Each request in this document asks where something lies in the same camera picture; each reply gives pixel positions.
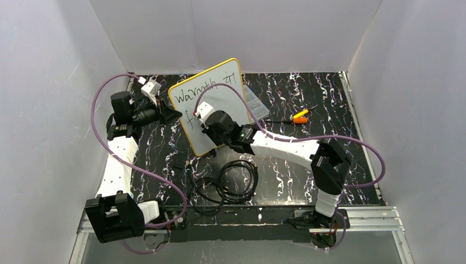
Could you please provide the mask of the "yellow framed whiteboard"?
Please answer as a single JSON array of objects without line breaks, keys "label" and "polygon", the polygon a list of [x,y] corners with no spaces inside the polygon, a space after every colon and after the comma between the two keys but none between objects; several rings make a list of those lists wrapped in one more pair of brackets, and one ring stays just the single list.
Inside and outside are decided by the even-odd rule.
[{"label": "yellow framed whiteboard", "polygon": [[213,66],[173,85],[168,90],[174,109],[182,113],[180,123],[196,156],[204,155],[216,148],[212,140],[202,133],[201,121],[193,115],[193,111],[197,109],[195,103],[199,98],[200,103],[206,102],[215,110],[225,111],[240,125],[249,122],[249,113],[245,105],[232,89],[219,85],[208,90],[203,96],[199,96],[208,86],[216,83],[226,83],[240,95],[245,95],[240,63],[236,58]]}]

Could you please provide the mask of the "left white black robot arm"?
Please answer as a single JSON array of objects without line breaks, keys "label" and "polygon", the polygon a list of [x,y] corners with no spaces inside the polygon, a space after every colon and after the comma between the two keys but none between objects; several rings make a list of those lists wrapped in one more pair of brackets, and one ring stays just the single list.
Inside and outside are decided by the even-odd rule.
[{"label": "left white black robot arm", "polygon": [[156,92],[143,92],[150,102],[142,106],[128,91],[111,95],[113,113],[106,123],[107,158],[103,179],[94,198],[88,199],[85,212],[100,243],[140,237],[147,224],[168,219],[160,199],[137,203],[132,198],[132,168],[142,127],[167,125],[182,114],[169,107]]}]

